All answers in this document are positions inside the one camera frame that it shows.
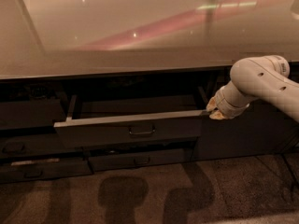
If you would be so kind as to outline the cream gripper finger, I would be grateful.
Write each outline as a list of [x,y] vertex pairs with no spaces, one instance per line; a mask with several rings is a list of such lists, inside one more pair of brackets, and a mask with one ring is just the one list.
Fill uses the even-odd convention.
[[214,120],[226,119],[226,117],[220,112],[220,110],[212,111],[211,114],[209,115],[209,117]]
[[208,103],[207,103],[207,105],[206,105],[206,111],[207,111],[207,112],[212,112],[212,111],[215,110],[216,108],[217,108],[217,105],[216,105],[215,98],[212,97],[212,98],[208,101]]

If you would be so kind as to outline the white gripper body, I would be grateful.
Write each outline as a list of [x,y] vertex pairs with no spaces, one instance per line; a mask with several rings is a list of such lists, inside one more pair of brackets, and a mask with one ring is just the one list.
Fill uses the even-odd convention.
[[214,96],[217,108],[226,117],[234,119],[249,107],[249,98],[236,88],[221,87]]

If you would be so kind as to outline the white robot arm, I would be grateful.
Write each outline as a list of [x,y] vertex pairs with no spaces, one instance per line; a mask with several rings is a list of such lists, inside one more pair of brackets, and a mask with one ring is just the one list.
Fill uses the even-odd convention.
[[230,81],[216,91],[206,111],[211,119],[234,119],[261,99],[299,122],[299,84],[288,79],[290,66],[281,56],[245,58],[230,71]]

